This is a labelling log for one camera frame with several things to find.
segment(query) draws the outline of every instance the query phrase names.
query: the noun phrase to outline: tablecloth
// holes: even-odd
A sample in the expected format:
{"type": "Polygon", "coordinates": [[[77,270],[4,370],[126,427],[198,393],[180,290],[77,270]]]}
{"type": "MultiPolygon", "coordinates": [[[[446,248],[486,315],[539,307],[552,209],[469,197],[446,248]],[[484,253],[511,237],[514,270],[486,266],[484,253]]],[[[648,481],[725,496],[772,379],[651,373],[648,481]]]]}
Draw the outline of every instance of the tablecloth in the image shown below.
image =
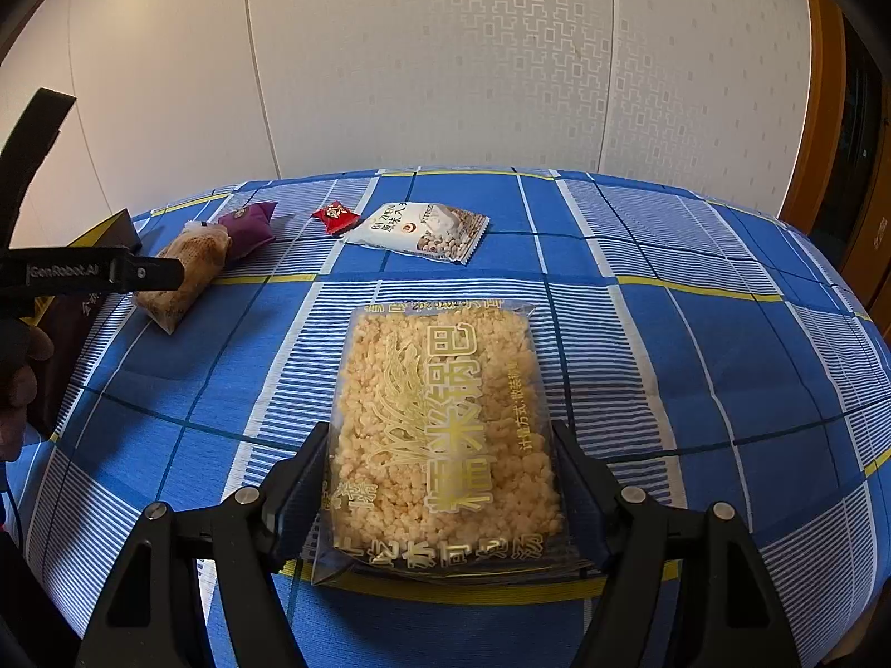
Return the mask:
{"type": "MultiPolygon", "coordinates": [[[[814,665],[888,576],[888,350],[790,226],[671,186],[577,171],[458,167],[330,173],[215,189],[135,218],[157,253],[186,220],[277,201],[276,241],[225,271],[173,336],[130,296],[101,309],[53,441],[10,477],[36,575],[79,632],[139,511],[257,484],[327,419],[356,306],[518,298],[551,417],[620,480],[665,503],[740,511],[814,665]],[[344,245],[332,200],[485,213],[466,267],[344,245]]],[[[234,665],[213,564],[199,566],[217,665],[234,665]]],[[[569,665],[603,578],[439,588],[354,576],[275,586],[310,666],[569,665]]],[[[667,640],[665,571],[648,650],[667,640]]]]}

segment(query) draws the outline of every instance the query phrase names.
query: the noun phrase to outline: finger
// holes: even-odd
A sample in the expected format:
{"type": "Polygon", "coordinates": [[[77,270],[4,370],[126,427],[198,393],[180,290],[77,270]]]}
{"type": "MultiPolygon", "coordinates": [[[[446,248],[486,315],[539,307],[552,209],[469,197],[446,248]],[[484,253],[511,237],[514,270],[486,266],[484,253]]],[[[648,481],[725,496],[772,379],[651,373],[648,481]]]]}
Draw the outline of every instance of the finger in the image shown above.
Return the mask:
{"type": "Polygon", "coordinates": [[[0,462],[15,462],[25,441],[25,410],[0,411],[0,462]]]}
{"type": "Polygon", "coordinates": [[[31,327],[31,338],[28,342],[28,356],[35,358],[37,361],[46,361],[52,356],[55,348],[52,346],[52,339],[46,336],[46,331],[41,328],[31,327]]]}
{"type": "Polygon", "coordinates": [[[20,367],[12,374],[6,401],[14,409],[27,407],[37,396],[37,379],[31,367],[20,367]]]}

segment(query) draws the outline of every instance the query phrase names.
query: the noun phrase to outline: silver screw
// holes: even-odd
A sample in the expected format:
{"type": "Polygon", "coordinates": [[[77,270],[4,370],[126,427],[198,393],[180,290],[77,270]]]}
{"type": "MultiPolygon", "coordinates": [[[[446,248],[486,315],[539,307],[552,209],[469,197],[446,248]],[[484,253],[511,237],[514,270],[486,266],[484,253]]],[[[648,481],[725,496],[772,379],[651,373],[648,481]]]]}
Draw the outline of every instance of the silver screw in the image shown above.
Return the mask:
{"type": "Polygon", "coordinates": [[[726,502],[716,502],[712,512],[719,520],[733,520],[734,515],[736,515],[736,510],[733,509],[733,506],[728,505],[726,502]]]}
{"type": "Polygon", "coordinates": [[[622,499],[625,502],[631,502],[631,504],[633,505],[639,505],[640,502],[643,502],[645,499],[647,499],[647,493],[640,489],[640,487],[623,487],[622,499]]]}
{"type": "Polygon", "coordinates": [[[163,502],[153,502],[143,510],[143,514],[150,520],[157,520],[167,514],[167,505],[163,502]]]}
{"type": "Polygon", "coordinates": [[[257,497],[260,497],[260,490],[257,490],[256,487],[242,487],[235,493],[235,502],[240,505],[249,505],[251,502],[256,502],[257,497]]]}

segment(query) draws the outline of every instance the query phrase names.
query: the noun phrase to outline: red candy wrapper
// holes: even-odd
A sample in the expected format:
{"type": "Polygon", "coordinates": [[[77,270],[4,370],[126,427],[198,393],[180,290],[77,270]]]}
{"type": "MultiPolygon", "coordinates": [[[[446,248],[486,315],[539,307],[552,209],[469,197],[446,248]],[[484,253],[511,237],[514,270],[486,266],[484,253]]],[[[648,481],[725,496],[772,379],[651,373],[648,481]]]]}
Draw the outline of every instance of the red candy wrapper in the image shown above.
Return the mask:
{"type": "Polygon", "coordinates": [[[348,229],[359,220],[359,214],[353,213],[340,201],[334,201],[331,205],[320,208],[313,213],[314,218],[318,218],[325,224],[325,232],[329,236],[340,233],[343,229],[348,229]]]}

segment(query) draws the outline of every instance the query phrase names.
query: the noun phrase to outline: purple snack packet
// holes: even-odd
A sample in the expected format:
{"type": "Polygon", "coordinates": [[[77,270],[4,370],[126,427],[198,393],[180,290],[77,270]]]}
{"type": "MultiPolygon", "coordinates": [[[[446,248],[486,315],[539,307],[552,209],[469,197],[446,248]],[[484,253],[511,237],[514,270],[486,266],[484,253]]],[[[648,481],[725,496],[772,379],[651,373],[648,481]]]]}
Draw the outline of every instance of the purple snack packet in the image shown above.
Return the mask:
{"type": "Polygon", "coordinates": [[[273,211],[277,202],[252,203],[239,208],[233,213],[219,217],[219,223],[226,226],[232,245],[226,256],[226,263],[244,258],[251,251],[275,241],[273,229],[269,226],[269,220],[273,217],[273,211]]]}

